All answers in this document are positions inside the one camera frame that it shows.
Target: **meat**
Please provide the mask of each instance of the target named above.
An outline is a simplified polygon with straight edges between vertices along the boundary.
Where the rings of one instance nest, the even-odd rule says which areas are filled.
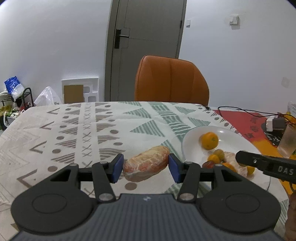
[[[123,174],[131,182],[140,182],[159,173],[168,165],[170,150],[155,146],[132,157],[123,164]]]
[[[248,169],[247,167],[242,167],[237,163],[235,159],[235,153],[225,151],[224,155],[225,155],[224,162],[231,164],[235,168],[238,174],[242,175],[243,177],[247,177]]]

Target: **hand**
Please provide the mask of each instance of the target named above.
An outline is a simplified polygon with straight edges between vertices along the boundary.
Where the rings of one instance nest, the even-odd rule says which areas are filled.
[[[292,193],[289,200],[288,208],[288,219],[286,221],[285,227],[285,240],[295,241],[296,240],[296,193]]]

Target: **door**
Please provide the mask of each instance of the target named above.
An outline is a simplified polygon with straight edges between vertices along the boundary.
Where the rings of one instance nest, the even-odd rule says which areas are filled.
[[[135,76],[145,55],[178,57],[184,5],[184,0],[119,1],[112,50],[111,101],[134,100]]]

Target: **black cable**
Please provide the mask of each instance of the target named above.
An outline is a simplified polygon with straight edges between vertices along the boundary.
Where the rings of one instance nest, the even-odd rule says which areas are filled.
[[[218,111],[219,111],[219,114],[222,116],[221,114],[221,111],[220,111],[220,108],[236,108],[237,110],[242,110],[254,117],[258,117],[258,118],[261,118],[261,117],[269,117],[269,116],[276,116],[276,115],[279,115],[279,116],[283,116],[283,118],[285,118],[287,121],[287,123],[290,123],[292,125],[295,125],[294,123],[292,123],[287,117],[285,117],[285,115],[289,115],[289,114],[282,114],[282,113],[277,113],[277,114],[274,114],[274,113],[269,113],[269,112],[262,112],[262,111],[256,111],[256,110],[244,110],[242,108],[239,108],[239,107],[236,107],[236,106],[219,106],[218,107]],[[258,115],[254,115],[248,111],[253,111],[253,112],[257,112],[257,113],[263,113],[263,114],[270,114],[270,115],[261,115],[261,116],[258,116]]]
[[[294,187],[292,186],[293,184],[292,183],[289,183],[290,184],[290,188],[292,190],[292,192],[295,192],[296,190],[294,189]]]

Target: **light switch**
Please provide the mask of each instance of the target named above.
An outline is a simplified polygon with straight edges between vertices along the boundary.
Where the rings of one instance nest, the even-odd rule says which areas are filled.
[[[186,21],[186,28],[190,28],[190,24],[191,24],[191,19],[188,19]]]

